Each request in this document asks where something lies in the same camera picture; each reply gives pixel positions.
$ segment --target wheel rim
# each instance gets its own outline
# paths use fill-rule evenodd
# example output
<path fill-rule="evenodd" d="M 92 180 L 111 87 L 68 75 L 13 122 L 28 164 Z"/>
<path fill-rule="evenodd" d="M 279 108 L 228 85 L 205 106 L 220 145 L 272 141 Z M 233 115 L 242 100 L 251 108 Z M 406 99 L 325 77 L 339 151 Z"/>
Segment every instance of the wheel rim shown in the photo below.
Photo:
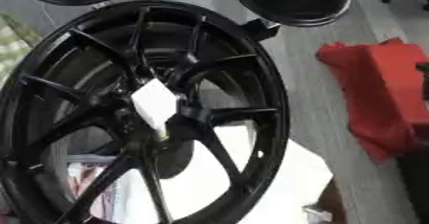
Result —
<path fill-rule="evenodd" d="M 170 43 L 173 48 L 166 39 L 175 39 Z M 78 62 L 79 56 L 88 58 L 85 54 L 101 59 Z M 81 74 L 95 67 L 107 71 L 90 75 L 88 80 L 103 81 L 102 85 L 85 82 L 83 77 L 88 74 Z M 170 139 L 164 143 L 153 138 L 145 123 L 134 122 L 135 111 L 129 101 L 129 95 L 154 75 L 184 97 L 180 111 L 168 122 Z M 203 79 L 246 106 L 204 107 L 194 89 Z M 186 4 L 141 1 L 88 13 L 45 39 L 12 74 L 3 92 L 1 118 L 9 126 L 2 133 L 6 142 L 2 182 L 16 211 L 34 223 L 110 223 L 85 210 L 131 168 L 144 176 L 161 223 L 237 222 L 273 180 L 288 137 L 286 95 L 266 52 L 231 21 Z M 64 115 L 58 117 L 61 109 Z M 214 127 L 249 119 L 258 129 L 257 139 L 249 162 L 240 171 Z M 53 190 L 50 181 L 34 179 L 45 174 L 45 151 L 87 126 L 104 129 L 120 153 L 88 190 L 70 203 L 63 192 Z M 136 130 L 147 133 L 136 135 Z M 211 151 L 227 172 L 231 186 L 202 210 L 172 219 L 159 189 L 153 157 L 160 150 L 193 140 Z"/>

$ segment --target red cloth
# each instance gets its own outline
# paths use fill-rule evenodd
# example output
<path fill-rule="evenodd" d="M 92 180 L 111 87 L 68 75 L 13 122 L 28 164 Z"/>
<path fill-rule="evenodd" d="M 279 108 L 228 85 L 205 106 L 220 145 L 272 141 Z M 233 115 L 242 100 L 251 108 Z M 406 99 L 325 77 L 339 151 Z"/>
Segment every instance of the red cloth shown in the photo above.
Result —
<path fill-rule="evenodd" d="M 422 100 L 427 60 L 418 45 L 392 39 L 379 45 L 323 46 L 318 58 L 340 82 L 349 108 L 350 131 L 375 161 L 396 156 L 429 139 L 429 111 Z"/>

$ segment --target white paper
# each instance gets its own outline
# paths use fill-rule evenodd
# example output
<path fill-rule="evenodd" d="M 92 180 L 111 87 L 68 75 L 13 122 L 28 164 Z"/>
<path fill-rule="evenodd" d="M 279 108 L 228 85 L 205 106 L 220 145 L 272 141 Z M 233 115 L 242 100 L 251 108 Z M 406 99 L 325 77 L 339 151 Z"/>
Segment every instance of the white paper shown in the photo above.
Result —
<path fill-rule="evenodd" d="M 239 169 L 250 157 L 246 125 L 217 127 L 215 130 Z M 259 203 L 239 223 L 308 224 L 303 207 L 318 201 L 332 178 L 325 161 L 296 144 L 288 142 L 282 166 Z M 179 175 L 162 180 L 161 185 L 171 215 L 178 219 L 198 212 L 215 201 L 229 187 L 229 179 L 213 154 L 195 143 L 190 165 Z M 114 220 L 123 224 L 158 223 L 150 194 L 142 175 L 131 170 L 117 183 Z"/>

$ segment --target black spoke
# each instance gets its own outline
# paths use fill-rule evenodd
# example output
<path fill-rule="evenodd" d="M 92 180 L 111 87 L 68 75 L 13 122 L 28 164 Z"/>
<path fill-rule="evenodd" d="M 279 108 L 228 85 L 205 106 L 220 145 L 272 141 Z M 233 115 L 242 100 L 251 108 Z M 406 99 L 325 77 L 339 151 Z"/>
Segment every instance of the black spoke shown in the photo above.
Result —
<path fill-rule="evenodd" d="M 67 115 L 67 117 L 56 122 L 49 132 L 28 146 L 24 154 L 24 160 L 28 160 L 28 157 L 34 159 L 34 157 L 40 156 L 48 146 L 59 139 L 86 126 L 92 125 L 93 119 L 97 116 L 97 112 L 98 109 L 93 107 L 78 108 Z"/>
<path fill-rule="evenodd" d="M 215 134 L 215 131 L 209 126 L 202 126 L 203 131 L 199 141 L 211 151 L 217 161 L 223 166 L 227 172 L 232 186 L 237 186 L 240 184 L 241 175 L 237 168 L 236 163 L 234 163 L 231 155 L 220 142 L 219 138 Z"/>
<path fill-rule="evenodd" d="M 53 92 L 55 92 L 57 96 L 73 104 L 79 104 L 84 98 L 83 92 L 64 86 L 57 82 L 46 80 L 44 78 L 38 78 L 38 77 L 26 75 L 21 78 L 21 83 L 23 83 L 24 85 L 35 85 L 42 88 L 50 89 Z"/>
<path fill-rule="evenodd" d="M 71 30 L 70 34 L 76 40 L 78 45 L 91 46 L 100 51 L 102 54 L 106 55 L 106 57 L 110 58 L 110 61 L 113 64 L 123 69 L 130 88 L 135 89 L 137 87 L 137 77 L 131 67 L 131 64 L 128 62 L 128 59 L 125 56 L 115 50 L 116 48 L 111 47 L 96 37 L 79 30 Z"/>
<path fill-rule="evenodd" d="M 116 141 L 110 141 L 104 145 L 101 145 L 99 147 L 96 147 L 90 150 L 87 154 L 95 154 L 99 156 L 112 156 L 120 152 L 122 147 L 123 147 L 122 143 L 119 143 Z"/>
<path fill-rule="evenodd" d="M 161 224 L 170 224 L 172 219 L 169 209 L 161 189 L 159 174 L 154 164 L 154 159 L 146 153 L 143 159 L 143 165 L 140 167 L 140 172 L 145 179 L 147 189 L 149 190 L 152 201 L 155 205 L 156 212 Z"/>
<path fill-rule="evenodd" d="M 155 72 L 149 66 L 143 48 L 143 31 L 147 28 L 149 13 L 150 8 L 140 9 L 139 18 L 137 20 L 133 36 L 131 37 L 130 45 L 138 64 L 141 65 L 141 68 L 144 70 L 144 72 L 155 77 Z"/>
<path fill-rule="evenodd" d="M 246 71 L 255 68 L 257 57 L 255 55 L 234 56 L 216 61 L 201 61 L 194 63 L 190 68 L 172 78 L 168 86 L 172 89 L 192 87 L 212 72 Z"/>
<path fill-rule="evenodd" d="M 244 120 L 260 121 L 272 118 L 278 111 L 273 107 L 207 109 L 188 105 L 183 105 L 179 109 L 180 115 L 210 126 Z"/>
<path fill-rule="evenodd" d="M 270 118 L 277 114 L 277 108 L 224 108 L 212 110 L 210 124 L 213 126 L 223 123 L 244 121 L 244 120 L 258 120 Z"/>
<path fill-rule="evenodd" d="M 196 56 L 196 53 L 198 52 L 199 42 L 200 42 L 201 34 L 202 34 L 201 30 L 202 30 L 204 23 L 206 22 L 206 19 L 207 19 L 207 16 L 205 16 L 205 15 L 198 17 L 197 23 L 192 30 L 188 53 L 193 55 L 193 56 Z"/>
<path fill-rule="evenodd" d="M 69 223 L 73 221 L 81 222 L 85 219 L 92 219 L 91 216 L 86 215 L 88 215 L 88 210 L 94 200 L 111 184 L 134 167 L 135 162 L 133 159 L 124 153 L 120 155 L 91 183 L 91 185 L 89 185 L 85 192 L 78 197 L 72 208 L 70 208 L 68 212 L 56 222 L 56 224 Z"/>

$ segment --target white foam block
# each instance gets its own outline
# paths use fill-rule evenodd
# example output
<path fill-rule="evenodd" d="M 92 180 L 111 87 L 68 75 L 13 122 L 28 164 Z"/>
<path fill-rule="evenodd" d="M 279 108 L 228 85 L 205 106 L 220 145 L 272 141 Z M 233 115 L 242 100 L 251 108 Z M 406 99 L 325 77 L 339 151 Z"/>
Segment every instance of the white foam block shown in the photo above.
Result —
<path fill-rule="evenodd" d="M 164 130 L 177 112 L 176 96 L 159 79 L 153 79 L 131 95 L 137 113 L 154 129 Z"/>

